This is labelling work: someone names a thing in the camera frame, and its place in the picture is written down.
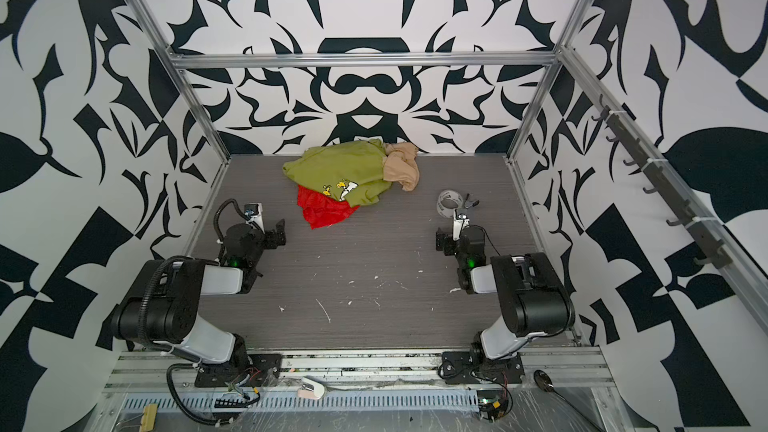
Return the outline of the red cloth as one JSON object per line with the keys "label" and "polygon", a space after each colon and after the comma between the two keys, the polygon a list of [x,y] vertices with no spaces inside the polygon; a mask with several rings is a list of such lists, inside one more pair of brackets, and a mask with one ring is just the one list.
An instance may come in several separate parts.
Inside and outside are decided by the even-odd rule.
{"label": "red cloth", "polygon": [[301,185],[298,186],[297,205],[312,229],[341,223],[358,210],[358,206],[352,207],[346,201],[336,201]]}

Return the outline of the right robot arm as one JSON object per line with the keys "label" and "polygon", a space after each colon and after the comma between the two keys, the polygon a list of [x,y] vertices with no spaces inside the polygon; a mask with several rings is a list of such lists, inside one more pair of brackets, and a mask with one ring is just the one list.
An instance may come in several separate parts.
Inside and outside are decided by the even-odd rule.
{"label": "right robot arm", "polygon": [[488,257],[489,244],[485,229],[477,225],[435,233],[436,250],[457,261],[459,288],[498,299],[499,318],[472,343],[479,361],[509,359],[530,342],[560,335],[575,322],[572,301],[546,254]]}

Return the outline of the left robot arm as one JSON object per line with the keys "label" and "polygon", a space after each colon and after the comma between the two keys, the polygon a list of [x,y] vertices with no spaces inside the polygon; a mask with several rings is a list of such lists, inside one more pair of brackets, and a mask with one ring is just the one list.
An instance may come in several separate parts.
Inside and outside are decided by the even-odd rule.
{"label": "left robot arm", "polygon": [[257,265],[263,253],[286,242],[283,220],[266,231],[245,222],[231,226],[220,239],[218,261],[174,256],[146,262],[112,312],[113,336],[193,363],[244,368],[244,340],[204,319],[200,300],[249,293],[261,276]]}

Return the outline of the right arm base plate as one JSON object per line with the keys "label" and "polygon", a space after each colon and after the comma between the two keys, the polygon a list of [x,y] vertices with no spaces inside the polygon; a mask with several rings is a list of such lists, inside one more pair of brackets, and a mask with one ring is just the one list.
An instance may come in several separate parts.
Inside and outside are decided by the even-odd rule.
{"label": "right arm base plate", "polygon": [[468,351],[445,351],[441,354],[437,374],[447,384],[521,384],[526,372],[519,357],[487,361]]}

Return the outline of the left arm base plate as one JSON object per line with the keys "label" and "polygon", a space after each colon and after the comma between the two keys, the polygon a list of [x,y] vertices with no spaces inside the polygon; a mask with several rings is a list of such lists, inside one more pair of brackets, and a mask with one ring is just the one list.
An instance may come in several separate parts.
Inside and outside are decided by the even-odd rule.
{"label": "left arm base plate", "polygon": [[249,354],[243,365],[233,362],[203,364],[197,372],[197,388],[216,388],[237,385],[260,387],[280,377],[283,356],[279,353]]}

